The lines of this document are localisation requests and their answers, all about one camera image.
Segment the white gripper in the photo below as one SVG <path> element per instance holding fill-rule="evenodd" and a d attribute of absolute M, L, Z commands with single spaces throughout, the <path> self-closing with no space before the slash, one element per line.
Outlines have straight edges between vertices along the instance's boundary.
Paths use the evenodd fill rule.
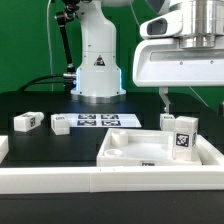
<path fill-rule="evenodd" d="M 170 114 L 167 87 L 224 85 L 224 37 L 213 48 L 192 49 L 181 49 L 174 38 L 144 40 L 135 50 L 132 78 L 138 87 L 160 87 Z"/>

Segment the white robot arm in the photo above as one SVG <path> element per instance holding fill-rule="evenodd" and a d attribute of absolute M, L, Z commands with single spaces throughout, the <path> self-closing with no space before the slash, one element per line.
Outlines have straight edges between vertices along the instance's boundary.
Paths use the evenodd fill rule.
<path fill-rule="evenodd" d="M 132 0 L 80 3 L 82 63 L 74 97 L 108 102 L 124 96 L 116 65 L 116 28 L 103 13 Z M 146 0 L 158 16 L 140 26 L 143 40 L 133 60 L 132 79 L 139 87 L 157 87 L 171 112 L 170 87 L 224 86 L 224 0 Z"/>

